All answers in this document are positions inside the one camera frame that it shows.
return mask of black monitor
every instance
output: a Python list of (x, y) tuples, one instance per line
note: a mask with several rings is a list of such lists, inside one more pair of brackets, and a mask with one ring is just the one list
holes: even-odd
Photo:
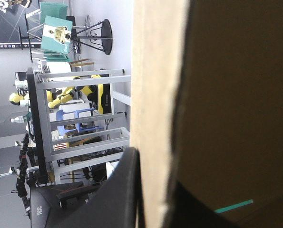
[[(21, 47), (18, 27), (20, 26), (22, 35), (26, 36), (24, 11), (30, 13), (37, 9), (39, 9), (39, 2), (33, 0), (28, 8), (15, 4), (6, 8), (6, 12), (0, 10), (0, 49), (29, 48), (27, 40)], [(35, 26), (37, 26), (36, 23), (30, 22), (30, 28)], [(36, 39), (32, 39), (30, 45), (31, 48), (40, 48), (40, 42)]]

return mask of teal tape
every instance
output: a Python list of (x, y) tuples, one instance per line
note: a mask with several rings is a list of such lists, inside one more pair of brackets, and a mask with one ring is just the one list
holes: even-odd
[(250, 200), (247, 200), (247, 201), (244, 201), (244, 202), (241, 202), (241, 203), (237, 203), (237, 204), (225, 207), (225, 208), (217, 209), (217, 210), (215, 210), (215, 213), (217, 213), (217, 214), (224, 213), (226, 211), (233, 210), (233, 209), (236, 209), (236, 208), (240, 208), (242, 206), (246, 206), (246, 205), (249, 205), (249, 204), (252, 204), (252, 203), (254, 203), (254, 201), (253, 201), (253, 199), (250, 199)]

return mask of cardboard box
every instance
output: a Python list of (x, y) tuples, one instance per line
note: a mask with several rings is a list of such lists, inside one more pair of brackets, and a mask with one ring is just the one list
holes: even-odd
[(147, 226), (167, 227), (179, 181), (212, 211), (252, 200), (220, 214), (234, 224), (283, 227), (283, 1), (146, 1), (134, 15)]

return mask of blue plastic chair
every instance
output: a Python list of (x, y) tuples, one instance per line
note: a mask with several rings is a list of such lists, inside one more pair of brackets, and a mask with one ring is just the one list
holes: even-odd
[[(69, 113), (73, 113), (75, 118), (79, 118), (80, 113), (89, 112), (89, 111), (93, 111), (93, 110), (94, 109), (92, 109), (92, 108), (88, 108), (88, 109), (75, 110), (75, 111), (66, 113), (61, 109), (61, 110), (56, 112), (56, 119), (58, 121), (63, 120), (63, 116), (66, 115), (66, 114), (69, 114)], [(62, 136), (66, 135), (69, 132), (73, 132), (73, 131), (78, 131), (78, 133), (81, 133), (81, 132), (88, 132), (88, 131), (102, 130), (103, 129), (103, 127), (100, 127), (100, 126), (81, 127), (80, 123), (76, 123), (75, 126), (76, 126), (75, 129), (70, 129), (70, 130), (65, 129), (64, 126), (58, 126), (57, 128), (58, 128), (59, 134), (62, 135)]]

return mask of yellow and black robot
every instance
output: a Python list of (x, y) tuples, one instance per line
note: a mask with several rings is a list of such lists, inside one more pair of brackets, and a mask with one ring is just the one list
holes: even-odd
[[(46, 91), (47, 94), (47, 101), (52, 102), (54, 99), (56, 99), (56, 93), (52, 93), (50, 91)], [(9, 102), (12, 103), (13, 105), (20, 105), (20, 101), (28, 101), (29, 100), (29, 93), (21, 93), (18, 91), (17, 93), (12, 93), (9, 96)]]
[[(108, 75), (92, 75), (91, 78), (105, 77)], [(48, 103), (49, 108), (54, 108), (59, 104), (64, 104), (72, 100), (77, 91), (82, 92), (92, 102), (93, 107), (98, 110), (100, 114), (111, 113), (111, 96), (109, 84), (86, 85), (77, 87), (67, 87), (56, 99)]]

